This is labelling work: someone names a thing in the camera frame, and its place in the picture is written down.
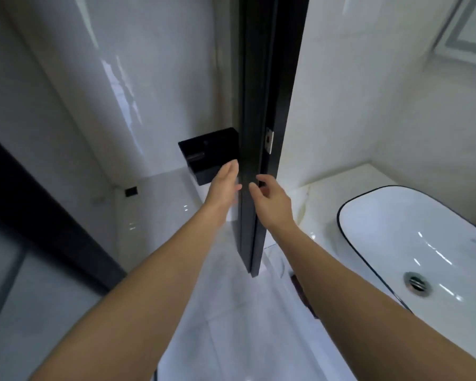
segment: bare skin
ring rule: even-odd
[[[150,379],[241,188],[237,173],[235,160],[222,166],[196,215],[67,333],[32,380]],[[267,184],[249,185],[257,215],[356,378],[476,380],[473,357],[342,266],[298,229],[276,180],[257,178]]]
[[[476,359],[333,258],[295,224],[273,176],[257,179],[267,184],[249,185],[257,216],[357,379],[476,381]]]
[[[237,175],[236,160],[222,166],[194,217],[93,307],[31,380],[149,380],[241,188]]]

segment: sink drain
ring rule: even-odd
[[[404,274],[404,283],[411,293],[419,297],[428,297],[432,292],[432,287],[425,277],[412,271]]]

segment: person's left arm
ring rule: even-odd
[[[151,378],[241,188],[237,174],[236,160],[222,166],[194,217],[93,307],[31,380]]]

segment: forearm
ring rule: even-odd
[[[149,379],[219,225],[203,206],[70,330],[32,379]]]
[[[474,358],[344,267],[298,227],[272,235],[358,379],[476,380]]]

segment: vessel sink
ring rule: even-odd
[[[337,223],[404,307],[476,358],[476,226],[402,186],[348,201]]]

